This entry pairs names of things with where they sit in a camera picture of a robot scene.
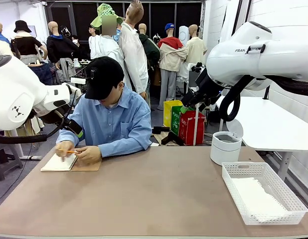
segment brown tabletop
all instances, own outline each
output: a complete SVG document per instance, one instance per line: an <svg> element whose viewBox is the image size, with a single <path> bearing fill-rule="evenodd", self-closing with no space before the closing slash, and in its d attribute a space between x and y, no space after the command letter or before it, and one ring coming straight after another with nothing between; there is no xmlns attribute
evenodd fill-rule
<svg viewBox="0 0 308 239"><path fill-rule="evenodd" d="M0 236L308 237L299 225L246 226L210 147L150 147L98 172L40 172L49 152L0 206ZM263 162L242 147L240 161Z"/></svg>

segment man's hand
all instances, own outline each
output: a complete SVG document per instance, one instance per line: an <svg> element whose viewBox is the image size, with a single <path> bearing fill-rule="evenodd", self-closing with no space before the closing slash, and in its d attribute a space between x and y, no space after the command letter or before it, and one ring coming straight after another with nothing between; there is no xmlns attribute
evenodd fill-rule
<svg viewBox="0 0 308 239"><path fill-rule="evenodd" d="M55 67L60 70L60 62L55 63Z"/></svg>
<svg viewBox="0 0 308 239"><path fill-rule="evenodd" d="M62 141L55 147L56 155L62 157L62 160L64 160L64 157L71 155L70 153L67 153L67 151L74 151L74 143L69 140Z"/></svg>
<svg viewBox="0 0 308 239"><path fill-rule="evenodd" d="M90 164L95 164L101 160L101 152L98 146L86 146L83 148L75 149L78 154L77 163L79 166L86 166Z"/></svg>
<svg viewBox="0 0 308 239"><path fill-rule="evenodd" d="M146 92L145 92L145 91L143 91L142 93L140 93L140 96L142 96L143 99L146 100L146 96L147 96L147 95L146 95Z"/></svg>

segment shirt pocket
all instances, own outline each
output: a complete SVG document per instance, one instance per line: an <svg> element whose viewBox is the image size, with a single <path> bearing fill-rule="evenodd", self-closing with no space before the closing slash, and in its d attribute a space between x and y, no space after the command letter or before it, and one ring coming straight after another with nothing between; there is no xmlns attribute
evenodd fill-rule
<svg viewBox="0 0 308 239"><path fill-rule="evenodd" d="M132 122L121 123L121 138L128 138L132 130Z"/></svg>

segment beige jacket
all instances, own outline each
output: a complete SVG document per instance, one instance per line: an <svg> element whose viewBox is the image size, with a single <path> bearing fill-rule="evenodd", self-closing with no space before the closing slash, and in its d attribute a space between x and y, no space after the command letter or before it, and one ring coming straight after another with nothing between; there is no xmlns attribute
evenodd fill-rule
<svg viewBox="0 0 308 239"><path fill-rule="evenodd" d="M179 71L181 61L187 57L187 48L174 49L169 45L163 43L160 46L160 62L159 67L167 71Z"/></svg>

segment gray stool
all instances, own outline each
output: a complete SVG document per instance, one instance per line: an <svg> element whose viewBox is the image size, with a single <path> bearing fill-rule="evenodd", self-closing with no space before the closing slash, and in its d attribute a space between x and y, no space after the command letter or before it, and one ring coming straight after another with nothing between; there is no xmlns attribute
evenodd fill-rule
<svg viewBox="0 0 308 239"><path fill-rule="evenodd" d="M13 153L13 156L14 156L14 160L7 163L5 166L1 167L0 165L0 181L4 180L4 173L14 167L19 167L19 168L22 168L23 167L23 164L14 148L14 145L11 145L11 144L0 144L0 150L1 149L4 149L4 147L9 147L11 152Z"/></svg>

